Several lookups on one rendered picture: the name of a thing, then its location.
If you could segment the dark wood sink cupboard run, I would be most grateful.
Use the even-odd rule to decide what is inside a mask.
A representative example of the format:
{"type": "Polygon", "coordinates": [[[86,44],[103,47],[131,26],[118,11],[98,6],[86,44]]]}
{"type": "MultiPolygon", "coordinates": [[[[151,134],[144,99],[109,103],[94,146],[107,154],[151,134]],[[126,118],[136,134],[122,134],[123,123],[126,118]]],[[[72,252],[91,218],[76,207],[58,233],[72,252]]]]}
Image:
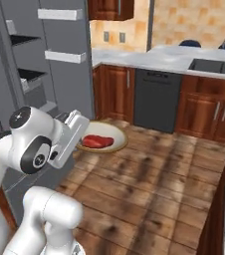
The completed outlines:
{"type": "Polygon", "coordinates": [[[225,143],[225,80],[184,76],[175,130],[225,143]]]}

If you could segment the grey fridge door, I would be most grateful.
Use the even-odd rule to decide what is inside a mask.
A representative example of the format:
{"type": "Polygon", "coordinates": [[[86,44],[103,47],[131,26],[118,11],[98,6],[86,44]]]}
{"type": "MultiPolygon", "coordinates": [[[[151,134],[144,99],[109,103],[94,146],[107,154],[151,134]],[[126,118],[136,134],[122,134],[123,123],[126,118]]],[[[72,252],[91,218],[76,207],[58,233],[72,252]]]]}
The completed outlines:
{"type": "Polygon", "coordinates": [[[50,64],[59,109],[62,112],[79,110],[92,120],[95,110],[88,0],[40,0],[39,9],[82,9],[84,12],[82,20],[40,21],[45,33],[45,52],[87,54],[87,59],[80,64],[50,60],[47,62],[50,64]]]}

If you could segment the grey fridge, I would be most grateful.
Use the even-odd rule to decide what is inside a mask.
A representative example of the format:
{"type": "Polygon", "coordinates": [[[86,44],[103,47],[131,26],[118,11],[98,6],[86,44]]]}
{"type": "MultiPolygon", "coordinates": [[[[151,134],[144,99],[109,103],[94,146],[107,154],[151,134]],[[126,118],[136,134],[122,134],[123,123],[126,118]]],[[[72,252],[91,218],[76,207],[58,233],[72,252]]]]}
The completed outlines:
{"type": "MultiPolygon", "coordinates": [[[[21,91],[21,82],[0,1],[0,132],[9,128],[10,116],[24,104],[24,93],[21,91]]],[[[55,189],[61,185],[73,165],[74,160],[70,156],[60,170],[47,164],[39,173],[27,176],[8,169],[0,188],[0,206],[10,226],[16,228],[19,225],[23,216],[22,198],[31,185],[45,185],[55,189]]]]}

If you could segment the red raw steak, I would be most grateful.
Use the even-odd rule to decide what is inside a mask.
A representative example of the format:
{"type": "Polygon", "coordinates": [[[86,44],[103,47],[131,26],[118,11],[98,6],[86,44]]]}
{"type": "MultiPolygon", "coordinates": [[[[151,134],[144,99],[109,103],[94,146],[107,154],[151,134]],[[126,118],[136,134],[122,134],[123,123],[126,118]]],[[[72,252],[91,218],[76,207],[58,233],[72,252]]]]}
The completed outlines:
{"type": "Polygon", "coordinates": [[[82,145],[89,148],[104,148],[111,146],[113,142],[112,137],[89,134],[83,138],[82,145]]]}

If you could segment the dark wood island cupboard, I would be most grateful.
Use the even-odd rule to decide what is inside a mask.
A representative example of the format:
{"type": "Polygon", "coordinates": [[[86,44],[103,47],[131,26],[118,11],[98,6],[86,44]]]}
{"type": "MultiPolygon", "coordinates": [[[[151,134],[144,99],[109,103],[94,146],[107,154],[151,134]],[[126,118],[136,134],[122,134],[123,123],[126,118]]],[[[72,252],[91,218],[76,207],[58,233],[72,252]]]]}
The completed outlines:
{"type": "Polygon", "coordinates": [[[196,255],[224,255],[225,240],[225,166],[214,194],[196,255]]]}

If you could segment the dark wood cupboard door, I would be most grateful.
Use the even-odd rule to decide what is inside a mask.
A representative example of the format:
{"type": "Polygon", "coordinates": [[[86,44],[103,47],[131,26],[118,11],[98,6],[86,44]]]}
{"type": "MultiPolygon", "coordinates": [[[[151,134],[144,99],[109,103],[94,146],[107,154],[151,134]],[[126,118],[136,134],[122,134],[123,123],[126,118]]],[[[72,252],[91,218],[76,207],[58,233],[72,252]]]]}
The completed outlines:
{"type": "Polygon", "coordinates": [[[135,69],[113,65],[98,65],[93,69],[95,119],[112,118],[133,122],[135,69]],[[130,86],[126,87],[126,71],[130,86]]]}

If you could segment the dark wood wall cupboard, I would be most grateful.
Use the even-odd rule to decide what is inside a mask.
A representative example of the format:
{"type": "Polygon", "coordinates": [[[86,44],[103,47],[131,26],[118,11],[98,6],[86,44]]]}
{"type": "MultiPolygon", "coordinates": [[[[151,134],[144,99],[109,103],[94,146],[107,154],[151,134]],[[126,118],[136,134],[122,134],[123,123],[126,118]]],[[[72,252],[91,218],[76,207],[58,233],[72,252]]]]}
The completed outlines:
{"type": "Polygon", "coordinates": [[[134,0],[88,0],[91,20],[125,21],[133,18],[134,0]]]}

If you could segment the dark sink basin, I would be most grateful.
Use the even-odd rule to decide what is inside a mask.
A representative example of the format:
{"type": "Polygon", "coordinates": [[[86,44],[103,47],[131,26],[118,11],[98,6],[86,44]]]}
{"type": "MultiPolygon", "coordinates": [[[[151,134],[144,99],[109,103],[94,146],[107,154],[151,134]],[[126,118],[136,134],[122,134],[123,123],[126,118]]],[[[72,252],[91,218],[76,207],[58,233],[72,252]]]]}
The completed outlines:
{"type": "Polygon", "coordinates": [[[225,62],[205,59],[194,59],[189,66],[189,70],[225,74],[225,62]]]}

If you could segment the white bowl with gold rim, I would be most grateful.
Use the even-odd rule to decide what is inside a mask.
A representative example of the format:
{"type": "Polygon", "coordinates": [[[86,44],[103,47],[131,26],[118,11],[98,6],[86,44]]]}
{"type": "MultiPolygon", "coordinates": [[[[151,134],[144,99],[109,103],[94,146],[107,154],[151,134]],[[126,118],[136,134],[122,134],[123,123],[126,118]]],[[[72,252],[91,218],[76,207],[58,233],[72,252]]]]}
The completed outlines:
{"type": "Polygon", "coordinates": [[[78,149],[82,149],[89,152],[116,152],[123,149],[128,143],[128,138],[126,133],[119,127],[114,125],[99,122],[90,121],[88,128],[86,129],[82,139],[77,144],[78,149]],[[98,135],[101,137],[110,137],[113,139],[113,143],[106,147],[88,147],[83,145],[84,138],[87,135],[98,135]]]}

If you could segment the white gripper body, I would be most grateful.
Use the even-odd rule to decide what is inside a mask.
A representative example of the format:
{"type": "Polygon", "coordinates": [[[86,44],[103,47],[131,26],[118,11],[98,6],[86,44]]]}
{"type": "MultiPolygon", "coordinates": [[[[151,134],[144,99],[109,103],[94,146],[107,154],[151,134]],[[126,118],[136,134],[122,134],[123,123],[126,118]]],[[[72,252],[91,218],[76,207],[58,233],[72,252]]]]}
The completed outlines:
{"type": "Polygon", "coordinates": [[[90,120],[74,110],[65,115],[65,120],[54,119],[52,147],[48,163],[54,168],[62,168],[84,135],[90,120]]]}

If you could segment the white fridge door shelf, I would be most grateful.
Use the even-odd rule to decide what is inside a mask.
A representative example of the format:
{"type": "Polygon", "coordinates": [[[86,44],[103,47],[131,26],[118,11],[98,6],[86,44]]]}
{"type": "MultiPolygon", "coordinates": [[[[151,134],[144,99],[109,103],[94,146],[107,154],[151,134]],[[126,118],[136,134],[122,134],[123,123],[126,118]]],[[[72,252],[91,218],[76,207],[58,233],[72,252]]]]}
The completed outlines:
{"type": "Polygon", "coordinates": [[[38,18],[42,20],[65,20],[77,21],[84,18],[82,9],[78,10],[56,10],[56,9],[39,9],[38,18]]]}
{"type": "Polygon", "coordinates": [[[46,51],[45,59],[50,61],[80,64],[87,59],[87,54],[86,53],[70,54],[70,53],[46,51]]]}

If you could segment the dark grey dishwasher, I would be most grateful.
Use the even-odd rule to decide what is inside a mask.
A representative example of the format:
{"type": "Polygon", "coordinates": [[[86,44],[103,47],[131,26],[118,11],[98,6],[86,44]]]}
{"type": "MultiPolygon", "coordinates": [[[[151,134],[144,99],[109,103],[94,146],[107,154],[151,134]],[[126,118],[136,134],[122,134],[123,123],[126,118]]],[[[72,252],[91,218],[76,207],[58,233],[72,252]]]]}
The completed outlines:
{"type": "Polygon", "coordinates": [[[133,124],[173,133],[181,80],[180,74],[137,69],[133,124]]]}

